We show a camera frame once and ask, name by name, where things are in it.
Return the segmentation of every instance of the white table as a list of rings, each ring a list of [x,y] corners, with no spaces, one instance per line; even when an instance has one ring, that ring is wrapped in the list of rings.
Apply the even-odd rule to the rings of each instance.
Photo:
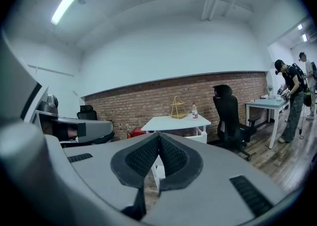
[[[204,117],[198,115],[197,119],[193,119],[191,114],[188,114],[182,119],[172,118],[171,116],[153,117],[145,126],[141,128],[142,131],[163,131],[163,130],[178,130],[185,128],[195,128],[196,135],[202,132],[199,127],[203,127],[206,132],[206,126],[211,125],[211,122]]]
[[[278,118],[280,109],[287,104],[288,101],[282,99],[282,101],[277,101],[276,99],[257,99],[255,102],[246,102],[247,112],[246,112],[246,125],[249,126],[248,119],[250,118],[250,107],[263,108],[274,110],[274,129],[271,137],[271,142],[269,148],[273,148],[274,141],[276,139],[276,132],[278,127]]]

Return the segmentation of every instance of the office chair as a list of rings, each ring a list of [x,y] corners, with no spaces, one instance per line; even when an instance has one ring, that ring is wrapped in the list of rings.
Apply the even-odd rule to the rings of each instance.
[[[228,150],[238,150],[245,154],[247,161],[250,161],[250,154],[244,148],[250,137],[256,133],[254,127],[255,119],[250,119],[251,126],[246,126],[240,123],[238,114],[238,100],[232,95],[232,89],[228,85],[214,86],[215,96],[213,97],[214,105],[220,117],[217,128],[220,143],[216,146],[223,147]]]
[[[91,105],[81,105],[77,117],[79,119],[98,120],[97,113]]]

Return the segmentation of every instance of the person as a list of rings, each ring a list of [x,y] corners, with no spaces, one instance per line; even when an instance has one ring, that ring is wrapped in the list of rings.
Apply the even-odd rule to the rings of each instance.
[[[314,70],[312,63],[307,60],[307,55],[304,52],[301,52],[299,54],[300,61],[305,62],[306,65],[306,78],[307,78],[307,86],[311,92],[311,97],[312,97],[312,105],[311,105],[311,112],[308,114],[306,117],[307,120],[314,120],[314,115],[315,115],[315,100],[316,100],[316,81],[314,78]]]
[[[285,79],[285,85],[283,91],[287,88],[290,90],[290,98],[285,96],[286,99],[290,99],[290,112],[287,120],[287,125],[278,139],[279,143],[290,143],[297,130],[298,122],[301,116],[301,111],[304,103],[304,92],[303,87],[299,82],[298,73],[294,66],[286,65],[282,60],[278,59],[275,62],[275,68],[277,72],[281,72]]]

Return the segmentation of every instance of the black cap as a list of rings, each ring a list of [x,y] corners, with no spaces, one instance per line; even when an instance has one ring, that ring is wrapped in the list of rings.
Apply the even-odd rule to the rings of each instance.
[[[278,59],[278,60],[275,62],[274,65],[275,65],[275,68],[276,68],[276,70],[277,70],[278,72],[281,71],[281,68],[282,68],[283,64],[284,64],[284,62],[283,62],[282,60],[280,60],[280,59]]]

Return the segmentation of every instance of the water bottle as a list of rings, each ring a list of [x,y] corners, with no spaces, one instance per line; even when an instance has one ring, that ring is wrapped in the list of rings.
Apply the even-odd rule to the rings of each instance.
[[[192,115],[193,119],[198,119],[198,111],[195,103],[193,103]]]

